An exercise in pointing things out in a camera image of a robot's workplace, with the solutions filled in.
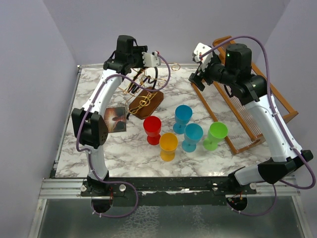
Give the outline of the green plastic goblet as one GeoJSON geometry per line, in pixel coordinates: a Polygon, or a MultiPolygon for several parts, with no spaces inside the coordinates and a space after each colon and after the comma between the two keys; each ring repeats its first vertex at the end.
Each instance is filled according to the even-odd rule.
{"type": "Polygon", "coordinates": [[[219,121],[213,122],[208,130],[206,139],[203,141],[203,147],[208,151],[214,151],[219,142],[228,135],[227,126],[219,121]]]}

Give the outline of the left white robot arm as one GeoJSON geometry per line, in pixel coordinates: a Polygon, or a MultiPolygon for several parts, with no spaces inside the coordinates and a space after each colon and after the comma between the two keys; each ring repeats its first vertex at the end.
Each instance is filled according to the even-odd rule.
{"type": "Polygon", "coordinates": [[[137,45],[134,37],[120,35],[116,49],[104,62],[103,72],[96,89],[81,108],[74,108],[71,113],[76,149],[87,155],[88,180],[94,180],[92,190],[97,195],[109,191],[108,169],[104,158],[104,143],[108,136],[108,127],[104,121],[106,108],[126,75],[133,68],[143,67],[143,53],[147,46],[137,45]]]}

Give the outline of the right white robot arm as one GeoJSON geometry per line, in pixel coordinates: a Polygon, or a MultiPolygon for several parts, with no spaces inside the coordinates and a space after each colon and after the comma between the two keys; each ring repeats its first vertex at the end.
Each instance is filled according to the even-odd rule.
{"type": "Polygon", "coordinates": [[[275,105],[274,96],[267,90],[267,80],[252,74],[252,51],[244,44],[229,44],[222,63],[213,49],[198,43],[193,50],[193,61],[199,64],[189,80],[203,91],[206,85],[217,82],[231,88],[231,95],[252,115],[262,132],[271,157],[260,164],[232,172],[228,190],[238,194],[247,184],[274,184],[313,159],[294,139],[275,105]]]}

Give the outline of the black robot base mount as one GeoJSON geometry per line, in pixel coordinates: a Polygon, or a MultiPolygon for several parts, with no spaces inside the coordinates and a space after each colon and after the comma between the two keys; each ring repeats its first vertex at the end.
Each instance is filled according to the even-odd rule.
{"type": "Polygon", "coordinates": [[[226,204],[226,196],[256,194],[248,185],[228,177],[127,177],[108,178],[108,183],[85,180],[80,195],[118,207],[226,204]]]}

